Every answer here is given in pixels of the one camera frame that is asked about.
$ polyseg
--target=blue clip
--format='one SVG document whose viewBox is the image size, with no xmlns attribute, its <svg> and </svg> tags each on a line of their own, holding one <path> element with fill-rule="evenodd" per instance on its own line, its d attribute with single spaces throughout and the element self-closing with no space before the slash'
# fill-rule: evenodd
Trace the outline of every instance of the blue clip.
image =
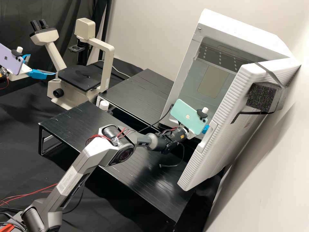
<svg viewBox="0 0 309 232">
<path fill-rule="evenodd" d="M 23 63 L 26 63 L 26 62 L 29 61 L 30 57 L 29 57 L 29 59 L 26 59 L 28 56 L 31 56 L 31 54 L 26 54 L 26 55 L 23 55 L 23 56 L 22 56 L 22 58 L 23 58 Z"/>
<path fill-rule="evenodd" d="M 55 75 L 55 72 L 42 72 L 40 70 L 37 69 L 32 69 L 31 72 L 28 72 L 27 75 L 32 77 L 33 79 L 40 79 L 40 80 L 45 80 L 47 78 L 47 76 L 50 75 Z"/>
<path fill-rule="evenodd" d="M 209 125 L 206 125 L 206 126 L 204 127 L 204 129 L 202 130 L 202 133 L 205 134 L 205 133 L 207 132 L 208 128 L 209 128 Z"/>
</svg>

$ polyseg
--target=silver robotic arm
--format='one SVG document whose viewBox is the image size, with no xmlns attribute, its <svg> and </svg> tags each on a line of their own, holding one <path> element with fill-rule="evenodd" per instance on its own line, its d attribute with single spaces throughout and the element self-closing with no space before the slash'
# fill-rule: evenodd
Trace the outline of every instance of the silver robotic arm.
<svg viewBox="0 0 309 232">
<path fill-rule="evenodd" d="M 166 154 L 186 139 L 183 128 L 174 128 L 163 134 L 143 135 L 135 131 L 124 133 L 123 127 L 108 125 L 100 128 L 98 134 L 106 139 L 94 138 L 49 196 L 35 200 L 22 212 L 21 218 L 29 232 L 58 231 L 63 209 L 97 166 L 107 167 L 124 162 L 138 146 Z"/>
</svg>

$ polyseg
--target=white wall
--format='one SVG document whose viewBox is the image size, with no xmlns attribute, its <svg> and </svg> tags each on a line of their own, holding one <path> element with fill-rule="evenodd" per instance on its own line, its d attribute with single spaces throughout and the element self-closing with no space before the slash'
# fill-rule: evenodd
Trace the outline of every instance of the white wall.
<svg viewBox="0 0 309 232">
<path fill-rule="evenodd" d="M 304 14 L 294 10 L 296 3 L 302 9 L 301 2 L 305 0 L 114 0 L 107 42 L 117 58 L 174 80 L 204 8 L 279 34 L 292 46 L 291 38 L 303 27 L 295 24 L 303 20 Z"/>
<path fill-rule="evenodd" d="M 108 42 L 116 56 L 172 80 L 203 8 L 277 34 L 302 61 L 284 109 L 266 118 L 232 167 L 206 228 L 309 231 L 309 1 L 114 1 Z"/>
<path fill-rule="evenodd" d="M 295 17 L 268 26 L 285 25 L 278 35 L 302 67 L 284 109 L 266 118 L 226 176 L 207 232 L 309 231 L 309 2 L 292 3 L 279 11 Z"/>
</svg>

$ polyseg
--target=white knob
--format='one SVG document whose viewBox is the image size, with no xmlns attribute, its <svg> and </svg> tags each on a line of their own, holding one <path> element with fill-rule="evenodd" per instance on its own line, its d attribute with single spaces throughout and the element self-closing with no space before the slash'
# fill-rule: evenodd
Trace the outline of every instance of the white knob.
<svg viewBox="0 0 309 232">
<path fill-rule="evenodd" d="M 207 107 L 204 107 L 204 108 L 202 109 L 202 112 L 203 112 L 203 113 L 207 113 L 207 112 L 208 112 L 208 108 L 207 108 Z"/>
<path fill-rule="evenodd" d="M 107 110 L 108 110 L 108 106 L 109 106 L 109 102 L 108 102 L 108 101 L 106 101 L 106 100 L 100 101 L 100 106 L 99 106 L 99 108 L 100 108 L 101 110 L 107 111 Z"/>
<path fill-rule="evenodd" d="M 19 53 L 22 53 L 23 52 L 23 48 L 22 47 L 17 47 L 16 51 L 19 52 Z"/>
</svg>

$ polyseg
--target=mint green smartphone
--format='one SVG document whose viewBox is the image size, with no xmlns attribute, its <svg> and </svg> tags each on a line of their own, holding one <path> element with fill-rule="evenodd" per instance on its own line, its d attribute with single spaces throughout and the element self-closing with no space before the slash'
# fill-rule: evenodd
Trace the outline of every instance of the mint green smartphone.
<svg viewBox="0 0 309 232">
<path fill-rule="evenodd" d="M 200 119 L 196 110 L 180 99 L 175 102 L 171 115 L 196 135 L 202 132 L 208 122 L 207 118 Z"/>
</svg>

